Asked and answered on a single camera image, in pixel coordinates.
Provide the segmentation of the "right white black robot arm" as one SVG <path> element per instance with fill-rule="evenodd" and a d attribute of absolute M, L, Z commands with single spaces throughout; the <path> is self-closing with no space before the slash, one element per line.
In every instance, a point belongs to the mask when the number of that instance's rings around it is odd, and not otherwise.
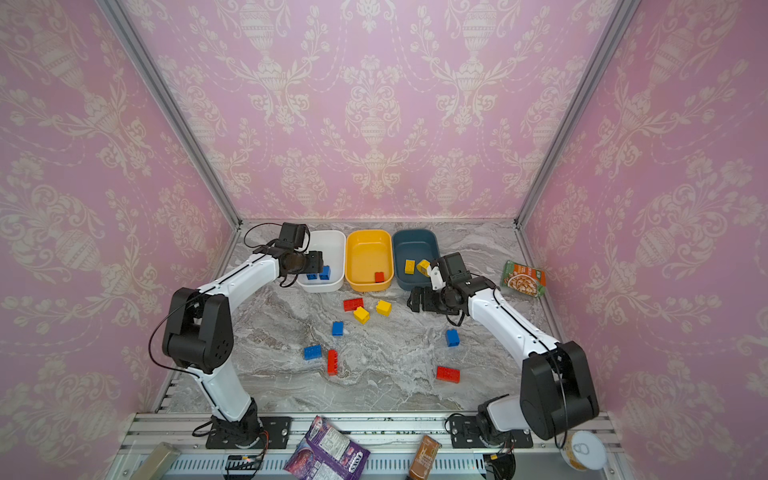
<path fill-rule="evenodd" d="M 574 341 L 543 332 L 489 282 L 476 278 L 460 288 L 441 291 L 415 287 L 407 300 L 415 311 L 450 319 L 470 318 L 484 326 L 520 367 L 517 395 L 492 398 L 477 407 L 476 431 L 489 446 L 500 446 L 517 433 L 550 440 L 593 420 L 600 406 L 587 355 Z"/>

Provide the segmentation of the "yellow long lego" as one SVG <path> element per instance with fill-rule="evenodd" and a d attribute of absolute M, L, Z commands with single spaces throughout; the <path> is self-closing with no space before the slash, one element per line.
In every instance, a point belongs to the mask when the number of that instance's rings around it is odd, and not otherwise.
<path fill-rule="evenodd" d="M 423 259 L 421 260 L 417 265 L 417 270 L 424 276 L 429 277 L 430 276 L 430 268 L 431 268 L 431 262 L 429 260 Z"/>

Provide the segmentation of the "white plastic container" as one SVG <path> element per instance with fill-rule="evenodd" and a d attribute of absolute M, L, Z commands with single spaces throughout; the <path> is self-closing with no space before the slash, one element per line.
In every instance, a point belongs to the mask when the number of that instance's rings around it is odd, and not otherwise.
<path fill-rule="evenodd" d="M 331 268 L 329 281 L 319 279 L 309 281 L 306 274 L 301 274 L 297 284 L 307 293 L 331 293 L 341 288 L 345 278 L 346 235 L 339 230 L 319 230 L 311 233 L 309 250 L 323 252 L 324 265 Z"/>

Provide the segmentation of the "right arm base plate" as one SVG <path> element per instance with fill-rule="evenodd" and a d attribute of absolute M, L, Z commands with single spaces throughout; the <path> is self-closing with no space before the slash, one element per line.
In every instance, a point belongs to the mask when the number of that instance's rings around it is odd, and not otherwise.
<path fill-rule="evenodd" d="M 527 449 L 534 444 L 528 430 L 500 432 L 494 429 L 490 421 L 478 421 L 474 415 L 453 413 L 445 420 L 444 428 L 455 449 Z"/>

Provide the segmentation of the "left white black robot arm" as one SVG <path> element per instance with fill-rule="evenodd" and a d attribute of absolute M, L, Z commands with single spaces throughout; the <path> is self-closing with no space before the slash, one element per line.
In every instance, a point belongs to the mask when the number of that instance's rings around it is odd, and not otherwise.
<path fill-rule="evenodd" d="M 264 431 L 256 401 L 230 360 L 233 313 L 275 280 L 319 274 L 323 267 L 320 251 L 260 247 L 231 272 L 196 289 L 180 288 L 172 296 L 162 352 L 195 379 L 210 405 L 213 432 L 230 446 L 251 447 Z"/>

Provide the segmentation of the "yellow plastic container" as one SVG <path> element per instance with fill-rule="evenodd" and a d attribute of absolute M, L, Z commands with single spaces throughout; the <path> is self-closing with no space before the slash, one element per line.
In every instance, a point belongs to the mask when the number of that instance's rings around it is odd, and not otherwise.
<path fill-rule="evenodd" d="M 383 272 L 385 281 L 375 282 L 375 273 Z M 379 292 L 388 289 L 394 279 L 394 256 L 391 235 L 381 229 L 352 232 L 346 243 L 345 279 L 356 292 Z"/>

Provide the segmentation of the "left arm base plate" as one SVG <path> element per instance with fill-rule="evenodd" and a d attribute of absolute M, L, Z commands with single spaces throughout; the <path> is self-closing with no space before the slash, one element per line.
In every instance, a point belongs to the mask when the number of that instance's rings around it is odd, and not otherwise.
<path fill-rule="evenodd" d="M 205 446 L 211 450 L 235 448 L 262 450 L 264 442 L 267 442 L 268 450 L 283 450 L 287 447 L 291 424 L 292 418 L 288 416 L 260 417 L 259 425 L 247 432 L 245 427 L 235 426 L 213 417 Z"/>

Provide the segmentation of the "dark teal plastic container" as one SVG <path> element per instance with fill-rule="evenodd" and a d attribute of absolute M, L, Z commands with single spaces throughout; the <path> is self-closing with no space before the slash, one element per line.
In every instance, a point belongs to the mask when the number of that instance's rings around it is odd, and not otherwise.
<path fill-rule="evenodd" d="M 414 269 L 413 274 L 405 272 L 406 261 L 413 260 L 417 265 L 422 260 L 433 261 L 439 256 L 436 235 L 428 229 L 399 230 L 392 236 L 392 248 L 395 265 L 395 280 L 398 286 L 407 292 L 414 287 L 430 287 L 430 279 Z"/>

